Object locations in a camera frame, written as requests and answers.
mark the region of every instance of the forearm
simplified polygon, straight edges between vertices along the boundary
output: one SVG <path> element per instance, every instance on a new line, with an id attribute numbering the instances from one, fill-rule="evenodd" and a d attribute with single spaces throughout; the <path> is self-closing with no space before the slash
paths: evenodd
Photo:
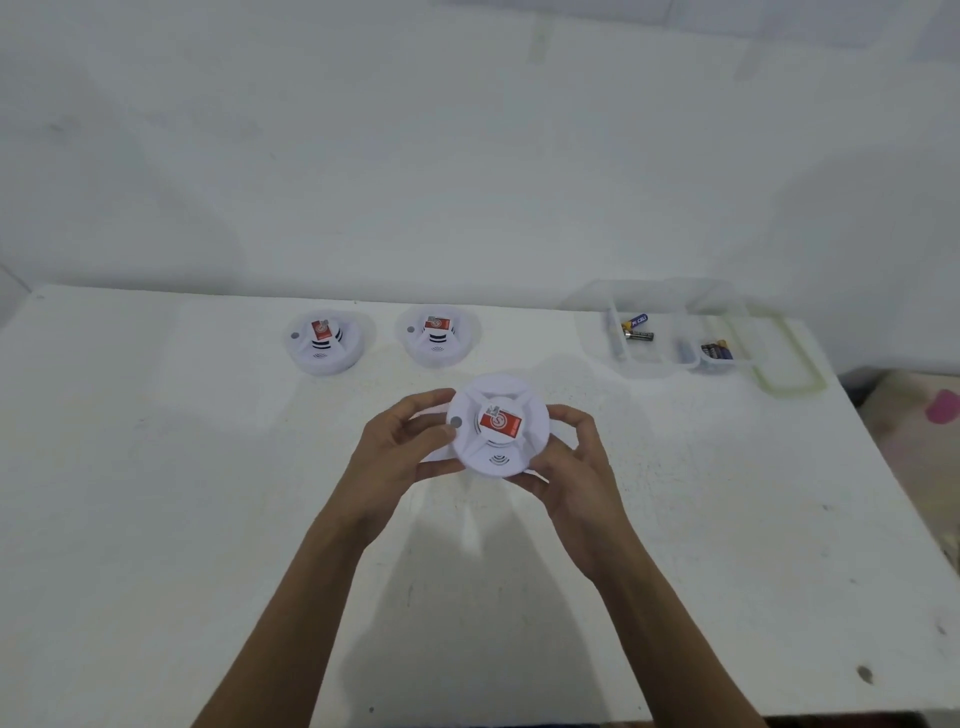
<path id="1" fill-rule="evenodd" d="M 321 513 L 194 728 L 309 724 L 362 552 Z"/>
<path id="2" fill-rule="evenodd" d="M 765 726 L 636 536 L 596 584 L 657 728 Z"/>

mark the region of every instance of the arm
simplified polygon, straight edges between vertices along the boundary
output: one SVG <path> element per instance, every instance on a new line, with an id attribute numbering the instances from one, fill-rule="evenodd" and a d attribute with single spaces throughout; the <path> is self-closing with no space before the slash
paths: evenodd
<path id="1" fill-rule="evenodd" d="M 634 532 L 590 415 L 547 408 L 573 425 L 571 450 L 551 436 L 511 481 L 546 506 L 573 562 L 603 597 L 658 728 L 762 728 L 762 718 L 724 670 Z"/>
<path id="2" fill-rule="evenodd" d="M 194 728 L 309 724 L 364 549 L 414 482 L 463 469 L 457 460 L 420 462 L 456 431 L 444 425 L 445 415 L 414 415 L 453 394 L 412 395 L 367 423 L 344 476 Z"/>

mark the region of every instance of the left hand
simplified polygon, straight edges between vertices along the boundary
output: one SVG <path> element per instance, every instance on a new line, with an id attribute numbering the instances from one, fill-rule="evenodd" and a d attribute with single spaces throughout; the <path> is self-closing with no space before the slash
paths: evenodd
<path id="1" fill-rule="evenodd" d="M 420 462 L 453 442 L 457 430 L 445 424 L 444 413 L 415 417 L 455 394 L 435 389 L 410 395 L 370 420 L 321 517 L 348 528 L 366 547 L 380 535 L 411 485 L 463 470 L 457 459 Z"/>

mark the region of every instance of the finger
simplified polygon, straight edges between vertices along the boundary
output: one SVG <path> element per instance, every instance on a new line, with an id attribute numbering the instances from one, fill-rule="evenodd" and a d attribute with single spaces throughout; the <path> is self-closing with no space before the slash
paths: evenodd
<path id="1" fill-rule="evenodd" d="M 401 456 L 410 465 L 419 463 L 435 449 L 440 449 L 453 442 L 457 435 L 457 428 L 450 425 L 428 427 L 406 445 L 400 446 Z"/>
<path id="2" fill-rule="evenodd" d="M 419 483 L 421 480 L 426 480 L 427 478 L 459 473 L 463 469 L 464 464 L 456 458 L 451 460 L 435 460 L 431 463 L 420 463 L 417 465 L 417 474 L 414 475 L 414 482 Z"/>
<path id="3" fill-rule="evenodd" d="M 403 431 L 407 437 L 416 437 L 428 427 L 436 427 L 446 422 L 445 412 L 435 412 L 429 415 L 418 415 L 413 420 L 408 420 L 403 425 Z"/>
<path id="4" fill-rule="evenodd" d="M 543 451 L 531 459 L 530 469 L 543 473 L 549 478 L 558 466 L 567 462 L 570 458 L 573 458 L 573 450 L 570 449 L 570 446 L 556 435 L 551 434 Z"/>
<path id="5" fill-rule="evenodd" d="M 565 404 L 548 404 L 546 411 L 549 413 L 551 420 L 567 423 L 576 428 L 577 442 L 585 451 L 603 450 L 603 442 L 600 440 L 596 422 L 589 414 Z"/>
<path id="6" fill-rule="evenodd" d="M 430 407 L 436 407 L 438 404 L 447 404 L 457 394 L 455 389 L 434 389 L 429 392 L 420 392 L 415 395 L 408 395 L 397 402 L 393 407 L 384 412 L 385 415 L 396 417 L 401 422 L 406 422 L 418 412 Z"/>
<path id="7" fill-rule="evenodd" d="M 539 500 L 543 500 L 543 494 L 546 493 L 547 486 L 549 485 L 546 480 L 535 475 L 534 473 L 519 473 L 517 475 L 504 478 L 504 480 L 507 480 L 514 485 L 518 485 L 527 493 L 536 496 Z"/>

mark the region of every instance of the battery label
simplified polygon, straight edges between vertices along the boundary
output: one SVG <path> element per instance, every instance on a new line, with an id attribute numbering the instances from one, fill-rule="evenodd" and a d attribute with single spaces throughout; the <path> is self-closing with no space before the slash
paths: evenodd
<path id="1" fill-rule="evenodd" d="M 449 319 L 438 319 L 436 316 L 427 317 L 426 323 L 423 325 L 424 328 L 444 328 L 450 330 L 450 320 Z"/>
<path id="2" fill-rule="evenodd" d="M 520 432 L 520 423 L 522 422 L 523 420 L 517 415 L 505 412 L 496 406 L 488 407 L 487 411 L 484 412 L 480 418 L 480 426 L 494 429 L 497 432 L 502 432 L 508 437 L 513 438 Z"/>
<path id="3" fill-rule="evenodd" d="M 323 321 L 315 321 L 310 326 L 313 327 L 313 333 L 317 341 L 323 341 L 333 335 L 333 332 L 330 330 L 330 323 L 326 319 Z"/>
<path id="4" fill-rule="evenodd" d="M 624 327 L 624 329 L 629 331 L 632 328 L 638 327 L 640 324 L 646 324 L 649 318 L 650 317 L 647 316 L 645 313 L 641 313 L 639 316 L 635 316 L 630 321 L 623 322 L 621 326 Z"/>

